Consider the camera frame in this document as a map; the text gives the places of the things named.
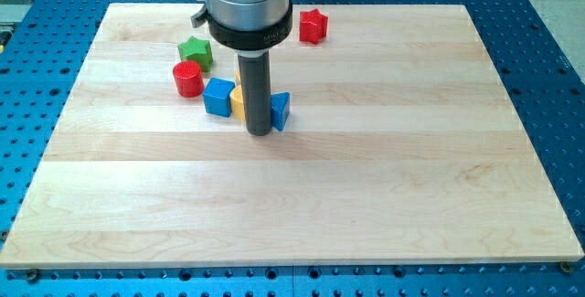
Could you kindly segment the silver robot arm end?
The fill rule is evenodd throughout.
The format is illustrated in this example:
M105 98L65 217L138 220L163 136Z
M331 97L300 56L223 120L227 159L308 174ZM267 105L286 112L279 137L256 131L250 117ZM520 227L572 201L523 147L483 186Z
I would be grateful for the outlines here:
M287 38L292 30L291 0L197 0L203 6L191 16L198 28L239 55L255 58Z

